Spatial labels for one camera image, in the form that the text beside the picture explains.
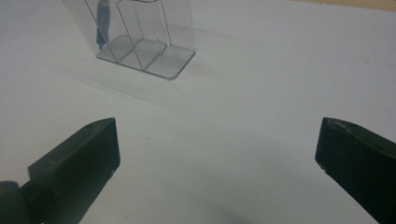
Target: white table surface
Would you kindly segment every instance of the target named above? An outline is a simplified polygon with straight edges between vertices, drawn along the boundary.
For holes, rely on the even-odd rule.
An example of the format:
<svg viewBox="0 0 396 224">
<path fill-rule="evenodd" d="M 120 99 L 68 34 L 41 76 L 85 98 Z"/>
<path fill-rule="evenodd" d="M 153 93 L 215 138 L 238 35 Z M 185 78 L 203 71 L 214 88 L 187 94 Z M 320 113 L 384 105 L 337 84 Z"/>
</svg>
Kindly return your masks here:
<svg viewBox="0 0 396 224">
<path fill-rule="evenodd" d="M 81 223 L 376 223 L 314 160 L 323 117 L 396 141 L 396 14 L 192 0 L 175 81 L 98 61 L 61 0 L 0 1 L 0 180 L 115 117 L 121 165 Z"/>
</svg>

